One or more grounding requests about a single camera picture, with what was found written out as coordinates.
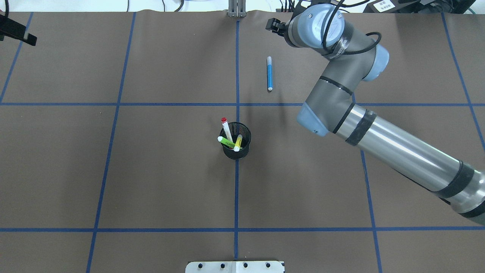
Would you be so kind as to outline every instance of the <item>green highlighter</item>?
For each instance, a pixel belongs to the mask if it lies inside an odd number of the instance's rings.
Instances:
[[[218,140],[219,142],[221,142],[222,144],[224,144],[224,145],[228,146],[228,147],[229,147],[229,148],[231,148],[231,149],[233,149],[233,148],[234,148],[234,146],[236,146],[236,144],[232,143],[231,141],[229,141],[227,138],[225,138],[225,137],[223,137],[223,136],[219,136],[219,137],[217,138],[217,140]]]

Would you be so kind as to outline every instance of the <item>black mesh pen cup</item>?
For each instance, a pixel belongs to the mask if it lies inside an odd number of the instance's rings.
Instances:
[[[246,125],[239,122],[230,122],[228,125],[229,125],[229,130],[231,131],[231,137],[234,143],[236,143],[236,139],[238,138],[239,134],[242,136],[241,149],[239,150],[239,152],[235,152],[233,149],[221,143],[222,150],[224,151],[224,154],[230,159],[234,159],[234,160],[241,159],[245,157],[249,152],[249,143],[251,142],[251,131],[246,127]],[[224,129],[221,129],[219,136],[227,138],[224,132]]]

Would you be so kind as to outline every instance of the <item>blue grid line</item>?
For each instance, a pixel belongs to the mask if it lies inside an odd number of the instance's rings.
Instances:
[[[450,33],[448,32],[448,26],[446,24],[446,19],[445,19],[444,13],[441,13],[441,19],[443,20],[443,26],[445,27],[446,38],[448,40],[448,45],[450,46],[450,51],[452,53],[453,61],[454,61],[455,66],[456,66],[456,71],[458,72],[458,76],[460,77],[461,85],[463,87],[463,91],[465,92],[465,96],[467,98],[468,105],[470,107],[471,116],[473,117],[473,121],[475,122],[475,127],[477,128],[478,137],[480,138],[480,141],[482,143],[482,148],[485,151],[484,137],[482,135],[482,131],[480,130],[480,125],[478,124],[477,116],[475,115],[475,111],[473,110],[473,105],[471,104],[471,99],[470,99],[470,95],[468,94],[467,86],[465,85],[465,81],[463,80],[463,75],[461,73],[460,66],[458,64],[458,61],[456,59],[456,55],[454,53],[452,40],[450,38]]]
[[[237,103],[209,102],[122,102],[120,106],[237,106]]]
[[[0,102],[0,106],[238,106],[234,102]],[[241,102],[239,106],[302,106],[299,102]],[[403,103],[403,102],[360,102],[360,106],[442,106],[469,107],[469,103]],[[483,107],[485,103],[472,103],[474,107]]]
[[[357,232],[372,231],[371,227],[242,227],[239,232]]]
[[[236,121],[239,122],[239,20],[236,21]]]
[[[202,233],[202,232],[369,232],[369,231],[469,231],[485,226],[391,226],[391,227],[208,227],[208,228],[30,228],[4,227],[0,232],[94,232],[97,233]]]
[[[354,103],[356,102],[355,94],[352,94],[352,102]],[[369,184],[369,175],[367,173],[365,154],[364,154],[364,151],[362,150],[360,150],[360,159],[362,160],[362,168],[364,169],[364,178],[365,178],[365,185],[367,190],[367,202],[369,204],[369,213],[371,216],[371,225],[372,225],[372,235],[374,238],[375,257],[377,259],[377,269],[379,273],[382,273],[381,252],[379,251],[379,241],[377,239],[377,230],[375,228],[374,208],[372,206],[372,196],[371,196],[371,185]]]
[[[239,20],[236,21],[236,121],[239,122]],[[239,256],[239,159],[236,159],[234,171],[234,259]]]
[[[93,228],[2,227],[0,232],[93,232]]]
[[[376,231],[440,231],[440,230],[485,230],[485,226],[402,226],[376,227]]]
[[[4,106],[117,106],[115,102],[2,102]]]
[[[382,103],[357,103],[360,106],[469,106],[468,103],[399,103],[399,102],[382,102]]]
[[[236,171],[235,171],[235,184],[234,184],[234,259],[238,258],[239,253],[239,159],[236,159]]]
[[[98,228],[98,232],[156,232],[156,233],[196,233],[196,232],[234,232],[234,228]]]
[[[29,20],[27,21],[27,25],[25,25],[25,32],[29,30],[32,17],[33,17],[33,12],[31,12],[29,16]],[[14,60],[12,61],[12,65],[10,66],[10,70],[8,71],[7,79],[5,80],[5,84],[3,85],[3,90],[0,95],[0,102],[2,102],[3,96],[5,96],[5,92],[7,91],[8,82],[10,81],[10,77],[12,76],[12,72],[14,71],[15,63],[17,63],[17,58],[18,58],[18,55],[20,54],[20,50],[22,49],[23,44],[24,42],[22,41],[20,41],[20,43],[18,44],[17,52],[15,53]]]
[[[87,266],[86,266],[86,273],[90,272],[91,262],[93,260],[93,253],[94,253],[94,247],[95,247],[96,236],[97,236],[97,228],[98,228],[98,225],[99,225],[99,217],[101,215],[101,206],[103,204],[104,189],[105,189],[105,186],[106,186],[106,178],[108,176],[108,168],[109,168],[109,165],[110,165],[111,151],[112,151],[112,148],[113,148],[114,133],[116,131],[116,124],[118,122],[118,113],[119,113],[119,109],[120,109],[121,95],[123,93],[123,85],[124,85],[124,81],[125,81],[126,67],[128,66],[129,50],[130,50],[130,47],[131,47],[131,38],[133,37],[133,29],[134,29],[134,26],[135,26],[135,20],[136,20],[136,12],[133,13],[133,19],[131,20],[131,29],[129,31],[128,46],[126,48],[125,63],[123,65],[123,73],[121,75],[120,89],[119,89],[119,92],[118,92],[118,102],[117,102],[116,110],[114,112],[114,119],[113,119],[113,126],[112,126],[112,129],[111,129],[110,144],[108,146],[108,153],[106,155],[106,164],[105,164],[105,167],[104,167],[103,180],[102,180],[102,183],[101,183],[101,190],[100,190],[100,193],[99,193],[99,201],[98,201],[98,204],[97,204],[96,219],[95,219],[95,224],[94,224],[95,230],[93,231],[93,237],[91,239],[91,247],[90,247],[90,250],[89,250],[89,257],[88,257],[88,263],[87,263]]]

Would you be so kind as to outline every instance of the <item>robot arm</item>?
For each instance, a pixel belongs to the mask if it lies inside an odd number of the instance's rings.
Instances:
[[[329,131],[338,135],[441,198],[455,212],[485,225],[485,172],[350,100],[360,81],[377,78],[388,63],[388,51],[377,44],[380,39],[374,41],[354,29],[338,11],[339,6],[298,6],[300,12],[297,8],[290,22],[273,18],[266,26],[290,46],[312,48],[329,60],[303,104],[298,122],[322,137]]]

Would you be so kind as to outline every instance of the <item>black clamp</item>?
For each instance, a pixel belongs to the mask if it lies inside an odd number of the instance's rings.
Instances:
[[[7,36],[35,46],[37,37],[30,33],[25,33],[25,31],[26,27],[24,25],[0,15],[0,41],[3,41],[4,36]]]
[[[284,37],[286,25],[276,18],[271,18],[266,23],[266,30],[276,33],[281,37]]]

